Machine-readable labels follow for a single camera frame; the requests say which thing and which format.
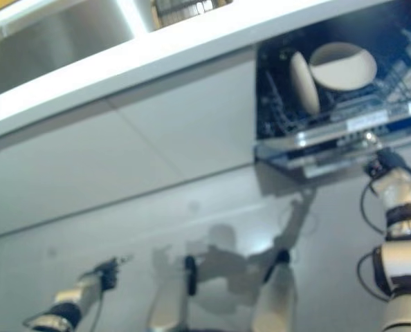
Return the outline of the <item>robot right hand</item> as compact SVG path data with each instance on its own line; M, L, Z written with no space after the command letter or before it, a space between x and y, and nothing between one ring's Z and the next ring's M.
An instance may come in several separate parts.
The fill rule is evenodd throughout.
M363 134L363 140L368 147L374 149L374 157L363 167L363 171L371 180L378 180L396 169L402 169L411 175L411 167L405 159L393 148L386 147L373 132L366 131Z

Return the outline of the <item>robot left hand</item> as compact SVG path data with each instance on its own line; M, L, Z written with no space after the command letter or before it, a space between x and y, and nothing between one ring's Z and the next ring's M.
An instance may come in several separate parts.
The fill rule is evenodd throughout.
M133 255L113 257L93 268L93 273L100 279L102 292L110 291L116 287L120 267L131 261L133 258Z

